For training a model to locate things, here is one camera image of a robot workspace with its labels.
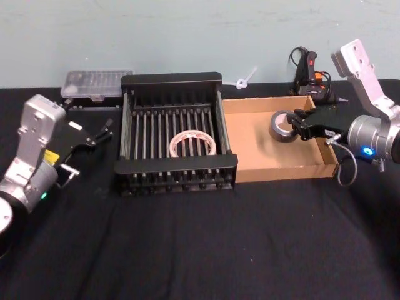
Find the yellow label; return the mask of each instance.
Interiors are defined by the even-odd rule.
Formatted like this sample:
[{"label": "yellow label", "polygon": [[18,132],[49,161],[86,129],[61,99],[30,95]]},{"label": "yellow label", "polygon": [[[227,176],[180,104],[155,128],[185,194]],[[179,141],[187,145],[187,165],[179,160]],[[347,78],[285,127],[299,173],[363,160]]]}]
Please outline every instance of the yellow label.
[{"label": "yellow label", "polygon": [[50,150],[46,150],[44,152],[44,159],[49,163],[49,164],[55,164],[57,160],[60,158],[60,155],[57,153],[51,152]]}]

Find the light blue wall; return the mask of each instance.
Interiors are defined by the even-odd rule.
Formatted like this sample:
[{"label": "light blue wall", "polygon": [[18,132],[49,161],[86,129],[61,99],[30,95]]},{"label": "light blue wall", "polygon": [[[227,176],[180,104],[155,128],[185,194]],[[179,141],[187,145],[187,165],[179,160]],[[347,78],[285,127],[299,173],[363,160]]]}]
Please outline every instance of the light blue wall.
[{"label": "light blue wall", "polygon": [[379,78],[398,78],[399,0],[2,0],[0,86],[60,86],[68,70],[219,71],[259,66],[258,82],[290,81],[294,46],[330,53],[362,39]]}]

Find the white plastic clip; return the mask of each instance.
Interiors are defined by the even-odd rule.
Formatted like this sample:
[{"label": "white plastic clip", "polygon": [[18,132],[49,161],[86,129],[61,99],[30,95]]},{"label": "white plastic clip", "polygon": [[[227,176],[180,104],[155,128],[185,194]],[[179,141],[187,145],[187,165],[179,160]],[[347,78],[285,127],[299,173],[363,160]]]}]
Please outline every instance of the white plastic clip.
[{"label": "white plastic clip", "polygon": [[228,86],[236,86],[237,89],[244,89],[248,86],[250,78],[252,78],[257,69],[258,69],[257,67],[254,67],[249,76],[246,77],[245,79],[241,78],[237,82],[224,81],[222,82],[222,84],[226,84]]}]

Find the open box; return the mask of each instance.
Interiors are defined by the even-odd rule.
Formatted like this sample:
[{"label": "open box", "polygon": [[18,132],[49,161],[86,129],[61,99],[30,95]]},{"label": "open box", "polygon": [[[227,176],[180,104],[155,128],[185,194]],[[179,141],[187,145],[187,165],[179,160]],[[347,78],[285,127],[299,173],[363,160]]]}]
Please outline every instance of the open box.
[{"label": "open box", "polygon": [[311,109],[309,96],[225,99],[223,102],[231,149],[237,154],[236,182],[333,177],[338,160],[324,138],[290,143],[269,134],[276,111]]}]

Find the black tablecloth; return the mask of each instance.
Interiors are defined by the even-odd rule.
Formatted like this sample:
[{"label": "black tablecloth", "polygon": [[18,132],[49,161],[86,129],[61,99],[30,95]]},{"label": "black tablecloth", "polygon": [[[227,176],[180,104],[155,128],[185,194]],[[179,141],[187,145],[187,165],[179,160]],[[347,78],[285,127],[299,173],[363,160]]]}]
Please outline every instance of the black tablecloth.
[{"label": "black tablecloth", "polygon": [[[399,99],[400,81],[382,86]],[[363,113],[350,84],[334,89]],[[251,84],[223,96],[287,90]],[[55,88],[0,90],[0,174],[15,155],[23,103],[36,93],[59,99]],[[70,117],[92,133],[107,118],[121,121],[117,110]],[[313,179],[120,198],[111,188],[114,129],[103,151],[74,158],[81,175],[32,213],[0,262],[1,299],[399,299],[399,166],[380,174],[360,162],[349,189]]]}]

